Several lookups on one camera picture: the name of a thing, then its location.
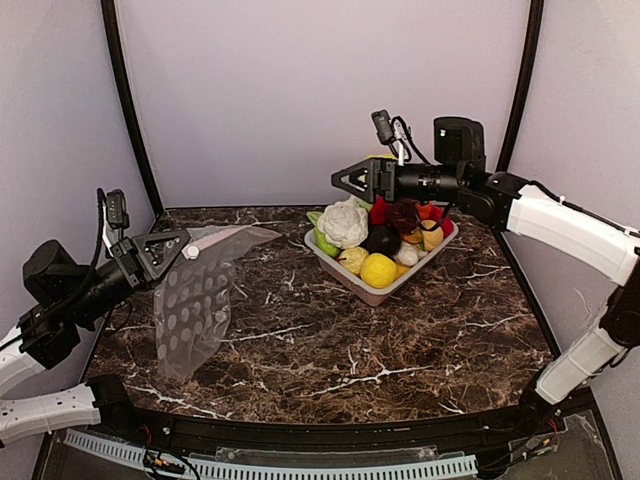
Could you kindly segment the clear dotted zip top bag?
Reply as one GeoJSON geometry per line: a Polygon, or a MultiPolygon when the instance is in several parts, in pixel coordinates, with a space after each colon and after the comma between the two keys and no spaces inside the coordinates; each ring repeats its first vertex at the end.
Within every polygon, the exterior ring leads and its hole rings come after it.
{"type": "Polygon", "coordinates": [[[189,229],[187,244],[154,291],[157,368],[184,381],[219,349],[231,321],[236,261],[280,234],[257,226],[189,229]]]}

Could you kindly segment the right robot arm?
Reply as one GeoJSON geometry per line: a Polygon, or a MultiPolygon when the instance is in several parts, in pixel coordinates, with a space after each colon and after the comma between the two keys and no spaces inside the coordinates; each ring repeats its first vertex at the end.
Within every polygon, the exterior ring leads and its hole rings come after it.
{"type": "Polygon", "coordinates": [[[484,129],[464,117],[434,121],[434,157],[418,164],[372,158],[334,173],[331,183],[361,200],[438,201],[488,227],[529,237],[593,267],[616,288],[598,322],[547,365],[522,397],[551,406],[639,345],[639,233],[553,194],[541,183],[485,170],[484,129]]]}

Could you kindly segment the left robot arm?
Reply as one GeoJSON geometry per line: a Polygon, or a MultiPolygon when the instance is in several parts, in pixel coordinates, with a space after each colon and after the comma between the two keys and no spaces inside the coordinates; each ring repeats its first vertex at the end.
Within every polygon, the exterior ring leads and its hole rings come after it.
{"type": "MultiPolygon", "coordinates": [[[[185,230],[125,237],[103,265],[76,263],[56,240],[42,244],[23,266],[25,288],[37,304],[1,342],[1,391],[64,361],[79,332],[168,274],[190,235],[185,230]]],[[[1,401],[1,443],[74,426],[103,425],[117,434],[137,429],[134,407],[116,375],[101,375],[73,388],[1,401]]]]}

